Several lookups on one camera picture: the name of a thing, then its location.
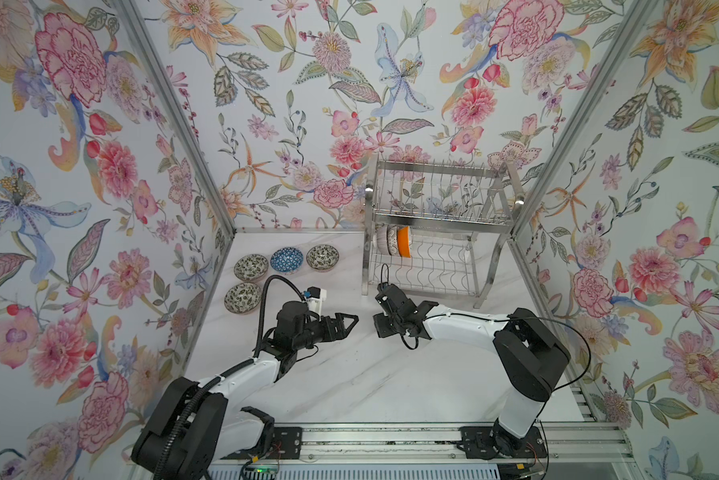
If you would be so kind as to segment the plain white bowl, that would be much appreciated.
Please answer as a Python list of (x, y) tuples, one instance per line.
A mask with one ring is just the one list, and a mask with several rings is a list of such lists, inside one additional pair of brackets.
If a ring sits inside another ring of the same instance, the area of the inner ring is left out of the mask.
[(397, 229), (397, 250), (402, 258), (411, 258), (411, 228), (409, 226), (401, 226)]

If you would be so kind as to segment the brown mandala pattern bowl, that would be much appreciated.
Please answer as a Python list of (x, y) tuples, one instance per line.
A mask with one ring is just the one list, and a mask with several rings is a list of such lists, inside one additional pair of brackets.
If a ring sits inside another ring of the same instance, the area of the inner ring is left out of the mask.
[(399, 256), (399, 242), (397, 241), (397, 226), (387, 226), (387, 252), (391, 257)]

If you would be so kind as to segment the two-tier steel dish rack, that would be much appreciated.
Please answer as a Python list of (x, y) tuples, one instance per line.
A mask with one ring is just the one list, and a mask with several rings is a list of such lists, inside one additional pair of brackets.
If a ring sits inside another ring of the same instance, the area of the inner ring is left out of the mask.
[[(365, 183), (363, 294), (391, 282), (408, 294), (469, 299), (481, 308), (523, 204), (513, 160), (373, 157)], [(411, 228), (411, 258), (377, 251), (381, 225)]]

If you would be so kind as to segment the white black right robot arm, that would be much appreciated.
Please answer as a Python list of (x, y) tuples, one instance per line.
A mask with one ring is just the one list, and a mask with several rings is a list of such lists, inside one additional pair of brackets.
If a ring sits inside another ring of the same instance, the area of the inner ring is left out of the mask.
[(535, 425), (557, 390), (571, 354), (531, 311), (477, 315), (439, 302), (416, 304), (399, 286), (383, 282), (373, 316), (379, 338), (454, 341), (497, 354), (511, 391), (493, 425), (461, 428), (459, 449), (469, 459), (538, 459), (549, 456), (541, 428)]

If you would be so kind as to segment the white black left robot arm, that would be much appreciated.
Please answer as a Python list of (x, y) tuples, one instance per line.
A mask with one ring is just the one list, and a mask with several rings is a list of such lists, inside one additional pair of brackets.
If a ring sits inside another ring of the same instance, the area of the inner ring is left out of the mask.
[(228, 454), (265, 456), (275, 420), (244, 402), (281, 380), (297, 364), (299, 352), (345, 340), (358, 322), (352, 314), (322, 315), (314, 301), (283, 304), (251, 358), (205, 380), (181, 377), (167, 386), (131, 460), (154, 479), (205, 479), (213, 461)]

